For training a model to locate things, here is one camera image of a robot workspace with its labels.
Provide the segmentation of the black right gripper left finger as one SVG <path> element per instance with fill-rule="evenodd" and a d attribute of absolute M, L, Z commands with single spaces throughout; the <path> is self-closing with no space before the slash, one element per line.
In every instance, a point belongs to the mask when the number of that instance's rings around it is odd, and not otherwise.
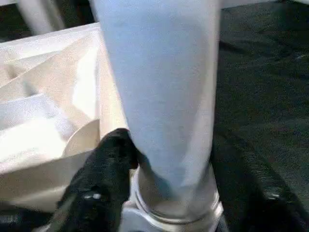
<path fill-rule="evenodd" d="M 128 129 L 106 134 L 67 186 L 48 231 L 116 232 L 138 153 Z"/>

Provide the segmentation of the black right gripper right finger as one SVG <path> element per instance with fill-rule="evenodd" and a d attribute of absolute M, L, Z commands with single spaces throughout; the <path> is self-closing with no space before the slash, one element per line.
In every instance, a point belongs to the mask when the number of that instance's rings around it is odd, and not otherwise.
<path fill-rule="evenodd" d="M 243 139 L 215 133 L 211 164 L 224 213 L 220 232 L 307 232 L 309 212 Z"/>

